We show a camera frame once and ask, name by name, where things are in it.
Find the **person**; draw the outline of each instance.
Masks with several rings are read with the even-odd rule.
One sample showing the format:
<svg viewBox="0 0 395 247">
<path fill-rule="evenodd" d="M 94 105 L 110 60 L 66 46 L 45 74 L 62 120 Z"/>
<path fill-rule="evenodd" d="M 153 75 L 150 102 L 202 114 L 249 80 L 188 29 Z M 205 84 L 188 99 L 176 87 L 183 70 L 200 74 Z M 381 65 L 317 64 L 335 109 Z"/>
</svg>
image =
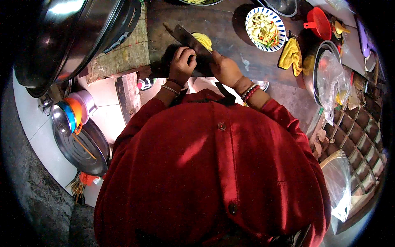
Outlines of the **person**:
<svg viewBox="0 0 395 247">
<path fill-rule="evenodd" d="M 196 54 L 179 48 L 169 79 L 115 141 L 94 212 L 101 246 L 318 246 L 331 206 L 299 121 L 213 51 L 218 81 L 179 95 Z"/>
</svg>

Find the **pink container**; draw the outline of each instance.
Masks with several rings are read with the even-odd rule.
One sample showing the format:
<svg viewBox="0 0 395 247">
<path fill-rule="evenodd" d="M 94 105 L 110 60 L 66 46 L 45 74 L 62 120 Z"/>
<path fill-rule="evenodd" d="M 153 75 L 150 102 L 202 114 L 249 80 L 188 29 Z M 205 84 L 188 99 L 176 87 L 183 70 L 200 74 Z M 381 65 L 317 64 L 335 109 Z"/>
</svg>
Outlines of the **pink container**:
<svg viewBox="0 0 395 247">
<path fill-rule="evenodd" d="M 86 90 L 81 90 L 79 92 L 71 93 L 69 97 L 76 99 L 81 104 L 81 108 L 82 108 L 81 122 L 82 124 L 86 124 L 87 121 L 89 120 L 89 116 L 91 116 L 92 113 L 95 112 L 96 110 L 95 102 L 93 100 L 92 95 Z"/>
</svg>

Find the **plastic bag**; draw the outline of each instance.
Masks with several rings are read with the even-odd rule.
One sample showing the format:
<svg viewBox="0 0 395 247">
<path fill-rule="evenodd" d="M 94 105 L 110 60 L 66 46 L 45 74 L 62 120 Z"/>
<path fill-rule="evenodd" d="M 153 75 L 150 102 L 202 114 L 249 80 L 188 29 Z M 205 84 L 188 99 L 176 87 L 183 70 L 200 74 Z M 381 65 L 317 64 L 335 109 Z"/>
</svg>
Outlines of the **plastic bag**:
<svg viewBox="0 0 395 247">
<path fill-rule="evenodd" d="M 348 3 L 345 0 L 325 0 L 335 10 L 350 9 Z"/>
<path fill-rule="evenodd" d="M 346 82 L 343 66 L 328 50 L 322 53 L 318 63 L 317 87 L 325 119 L 333 126 L 335 101 L 337 99 L 343 105 L 350 94 L 351 86 Z"/>
<path fill-rule="evenodd" d="M 345 222 L 351 208 L 351 175 L 347 156 L 340 149 L 322 161 L 320 167 L 331 198 L 332 215 Z"/>
<path fill-rule="evenodd" d="M 342 40 L 342 51 L 343 51 L 343 55 L 347 54 L 350 51 L 350 48 L 348 47 L 348 34 L 346 32 L 342 33 L 343 35 L 343 40 Z"/>
</svg>

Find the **bracelet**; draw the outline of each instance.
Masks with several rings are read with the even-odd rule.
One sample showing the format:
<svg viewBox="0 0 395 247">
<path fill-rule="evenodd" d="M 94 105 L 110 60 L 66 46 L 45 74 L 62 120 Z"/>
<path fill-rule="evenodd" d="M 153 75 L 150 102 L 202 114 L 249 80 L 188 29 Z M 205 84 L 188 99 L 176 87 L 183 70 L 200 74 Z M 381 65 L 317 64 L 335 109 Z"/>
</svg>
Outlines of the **bracelet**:
<svg viewBox="0 0 395 247">
<path fill-rule="evenodd" d="M 162 85 L 160 87 L 163 87 L 163 88 L 165 88 L 167 90 L 170 90 L 171 92 L 175 93 L 176 96 L 180 95 L 180 93 L 178 93 L 176 90 L 172 89 L 171 87 L 168 87 L 168 86 L 165 86 L 165 85 Z"/>
<path fill-rule="evenodd" d="M 248 94 L 248 92 L 251 90 L 251 89 L 253 89 L 253 87 L 254 86 L 256 86 L 257 84 L 253 84 L 252 86 L 250 86 L 242 95 L 241 95 L 241 98 L 244 98 L 247 94 Z"/>
<path fill-rule="evenodd" d="M 176 80 L 170 79 L 170 78 L 168 78 L 167 81 L 174 82 L 175 84 L 177 84 L 177 85 L 179 85 L 180 87 L 182 87 L 182 89 L 184 88 L 184 85 L 185 85 L 185 83 L 184 83 L 184 85 L 180 85 Z"/>
<path fill-rule="evenodd" d="M 241 98 L 242 100 L 243 100 L 243 102 L 246 102 L 250 97 L 251 97 L 251 95 L 255 92 L 255 91 L 257 91 L 258 89 L 259 89 L 260 87 L 259 87 L 259 85 L 258 84 L 254 84 L 254 86 L 252 87 L 252 88 L 250 88 L 250 89 L 248 89 L 243 95 L 244 95 L 244 97 L 243 98 Z"/>
</svg>

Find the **white bracelet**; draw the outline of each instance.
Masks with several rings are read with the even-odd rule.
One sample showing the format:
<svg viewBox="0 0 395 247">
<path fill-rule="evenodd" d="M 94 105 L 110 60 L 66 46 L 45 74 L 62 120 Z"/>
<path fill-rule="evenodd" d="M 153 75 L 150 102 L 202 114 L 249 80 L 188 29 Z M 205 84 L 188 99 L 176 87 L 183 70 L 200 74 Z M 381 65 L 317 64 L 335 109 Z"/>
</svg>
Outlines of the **white bracelet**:
<svg viewBox="0 0 395 247">
<path fill-rule="evenodd" d="M 174 89 L 172 89 L 172 88 L 170 88 L 170 87 L 168 87 L 166 85 L 162 85 L 161 87 L 163 87 L 163 88 L 165 88 L 167 90 L 170 90 L 171 92 L 175 93 L 176 96 L 180 95 L 180 93 L 178 93 L 176 90 L 174 90 Z"/>
</svg>

